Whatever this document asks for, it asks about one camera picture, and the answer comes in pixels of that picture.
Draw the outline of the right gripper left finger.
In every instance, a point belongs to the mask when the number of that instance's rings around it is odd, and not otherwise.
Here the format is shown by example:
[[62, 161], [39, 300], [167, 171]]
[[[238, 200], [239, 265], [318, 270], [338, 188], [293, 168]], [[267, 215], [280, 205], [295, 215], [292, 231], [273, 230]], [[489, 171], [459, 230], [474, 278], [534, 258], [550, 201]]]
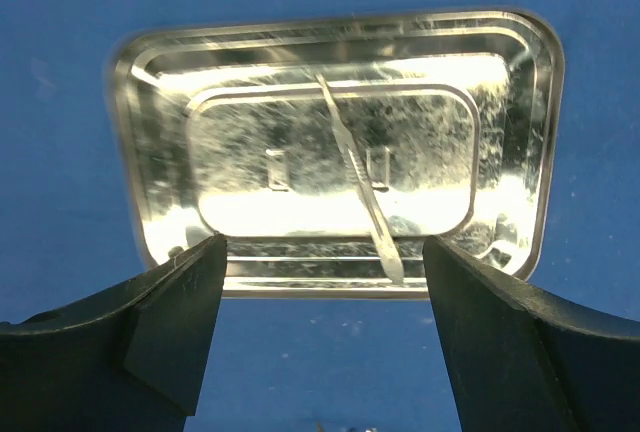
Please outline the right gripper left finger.
[[216, 235], [89, 297], [2, 323], [2, 430], [183, 430], [226, 267], [227, 242]]

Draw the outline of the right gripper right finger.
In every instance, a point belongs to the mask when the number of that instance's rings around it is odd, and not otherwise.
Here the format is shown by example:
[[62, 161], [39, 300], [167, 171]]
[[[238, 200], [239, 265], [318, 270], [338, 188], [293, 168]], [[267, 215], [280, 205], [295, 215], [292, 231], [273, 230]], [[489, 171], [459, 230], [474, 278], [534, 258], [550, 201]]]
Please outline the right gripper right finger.
[[423, 262], [464, 431], [636, 431], [639, 324], [496, 270], [439, 237]]

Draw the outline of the blue surgical cloth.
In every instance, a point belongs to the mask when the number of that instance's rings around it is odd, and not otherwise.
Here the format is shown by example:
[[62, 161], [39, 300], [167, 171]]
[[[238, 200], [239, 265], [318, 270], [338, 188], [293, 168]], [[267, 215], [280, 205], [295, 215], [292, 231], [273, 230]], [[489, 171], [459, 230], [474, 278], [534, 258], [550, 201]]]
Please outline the blue surgical cloth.
[[[511, 5], [552, 24], [566, 76], [533, 282], [639, 316], [639, 0], [1, 0], [1, 316], [143, 270], [103, 93], [142, 29]], [[190, 431], [455, 431], [426, 301], [227, 300]]]

